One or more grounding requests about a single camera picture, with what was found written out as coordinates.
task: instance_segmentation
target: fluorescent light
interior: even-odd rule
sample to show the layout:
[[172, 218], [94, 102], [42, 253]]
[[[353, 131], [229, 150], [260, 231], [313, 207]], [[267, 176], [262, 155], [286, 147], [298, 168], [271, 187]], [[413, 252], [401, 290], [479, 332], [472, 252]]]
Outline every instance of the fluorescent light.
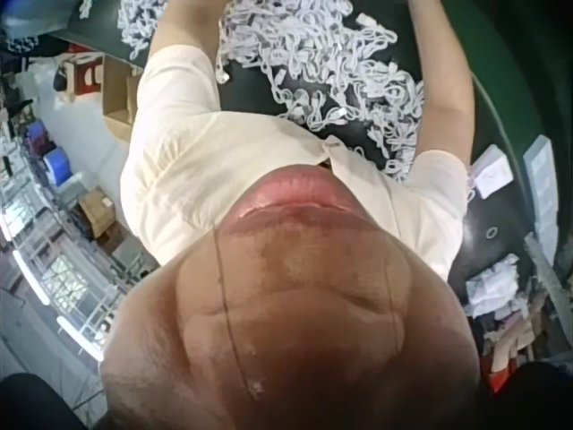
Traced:
[[12, 242], [12, 234], [10, 233], [10, 229], [8, 228], [8, 224], [6, 224], [6, 220], [4, 219], [4, 215], [2, 215], [2, 213], [0, 213], [0, 229], [2, 230], [4, 239], [6, 239], [8, 242]]
[[60, 324], [66, 333], [72, 336], [72, 339], [74, 339], [78, 345], [83, 348], [83, 350], [88, 352], [88, 354], [90, 354], [96, 360], [104, 361], [104, 354], [101, 352], [101, 349], [87, 340], [79, 331], [75, 330], [71, 322], [63, 318], [63, 316], [58, 316], [56, 321], [58, 324]]
[[28, 281], [28, 283], [38, 296], [39, 301], [42, 302], [42, 305], [48, 306], [50, 304], [49, 297], [47, 296], [42, 286], [39, 284], [38, 280], [32, 273], [32, 270], [30, 269], [28, 264], [26, 264], [24, 259], [21, 257], [20, 251], [16, 250], [12, 252], [12, 255], [14, 256], [14, 260], [16, 260], [16, 262], [18, 263], [18, 266], [20, 266], [22, 275], [24, 275], [24, 278], [26, 278], [26, 280]]

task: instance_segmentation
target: skin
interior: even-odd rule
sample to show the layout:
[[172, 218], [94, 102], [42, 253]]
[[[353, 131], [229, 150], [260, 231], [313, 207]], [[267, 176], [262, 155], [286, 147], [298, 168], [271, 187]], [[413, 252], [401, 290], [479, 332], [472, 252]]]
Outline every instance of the skin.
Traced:
[[[171, 0], [151, 55], [184, 43], [214, 60], [224, 4]], [[418, 38], [431, 40], [420, 46], [420, 151], [467, 162], [474, 111], [466, 60], [439, 2], [410, 5]], [[428, 20], [437, 20], [436, 35]], [[429, 60], [436, 46], [451, 67]], [[280, 198], [269, 197], [272, 187]], [[465, 406], [478, 363], [449, 286], [328, 170], [295, 166], [263, 177], [217, 229], [130, 293], [101, 373], [119, 422], [408, 428]]]

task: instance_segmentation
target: black table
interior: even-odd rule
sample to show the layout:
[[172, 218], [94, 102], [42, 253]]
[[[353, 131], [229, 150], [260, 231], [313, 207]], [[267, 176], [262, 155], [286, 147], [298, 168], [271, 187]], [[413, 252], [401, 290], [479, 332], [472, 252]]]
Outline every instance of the black table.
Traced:
[[[375, 58], [394, 61], [420, 80], [420, 62], [406, 1], [354, 0], [353, 3], [355, 13], [348, 25], [352, 25], [358, 13], [364, 12], [398, 33], [398, 43]], [[118, 0], [98, 0], [88, 20], [80, 20], [76, 14], [68, 29], [54, 35], [128, 61], [131, 49], [121, 42], [121, 33], [116, 27], [117, 4]], [[535, 137], [543, 133], [543, 127], [520, 70], [485, 16], [469, 0], [446, 0], [445, 5], [475, 75], [474, 157], [496, 143], [508, 155], [516, 177], [512, 184], [487, 200], [476, 197], [469, 205], [464, 243], [449, 276], [450, 285], [460, 300], [466, 302], [465, 280], [508, 253], [520, 257], [518, 271], [522, 286], [533, 273], [533, 265], [523, 247], [524, 237], [533, 230], [533, 206], [521, 159]], [[144, 66], [146, 58], [147, 52], [141, 52], [134, 63]], [[228, 71], [231, 81], [219, 86], [223, 109], [267, 115], [284, 111], [272, 98], [267, 78], [258, 70], [243, 69], [233, 63]], [[303, 82], [295, 84], [307, 87]], [[318, 135], [335, 134], [349, 147], [361, 145], [366, 157], [382, 167], [385, 159], [375, 143], [366, 137], [365, 126], [359, 123], [330, 126]], [[496, 227], [498, 234], [488, 240], [485, 234], [491, 227]]]

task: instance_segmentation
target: cream shirt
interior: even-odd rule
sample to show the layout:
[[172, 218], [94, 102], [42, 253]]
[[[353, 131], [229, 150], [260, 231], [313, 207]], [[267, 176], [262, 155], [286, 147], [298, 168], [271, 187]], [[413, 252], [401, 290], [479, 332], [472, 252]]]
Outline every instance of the cream shirt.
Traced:
[[222, 112], [209, 59], [183, 45], [149, 60], [138, 109], [122, 205], [130, 229], [159, 263], [214, 228], [265, 174], [329, 159], [382, 228], [448, 277], [466, 213], [466, 168], [453, 155], [422, 153], [399, 185], [337, 139], [323, 141], [274, 116]]

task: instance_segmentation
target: cardboard box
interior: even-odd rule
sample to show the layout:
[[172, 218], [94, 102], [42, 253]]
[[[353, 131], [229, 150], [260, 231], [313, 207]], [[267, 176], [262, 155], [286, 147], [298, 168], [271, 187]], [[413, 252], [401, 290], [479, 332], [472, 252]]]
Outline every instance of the cardboard box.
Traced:
[[137, 114], [137, 87], [140, 76], [132, 67], [111, 56], [104, 60], [102, 106], [107, 128], [117, 139], [129, 143]]
[[103, 235], [115, 221], [115, 205], [99, 187], [82, 196], [80, 207], [91, 224], [94, 239]]
[[111, 255], [119, 245], [129, 236], [125, 228], [117, 221], [109, 227], [103, 235], [98, 237], [98, 245], [107, 255]]

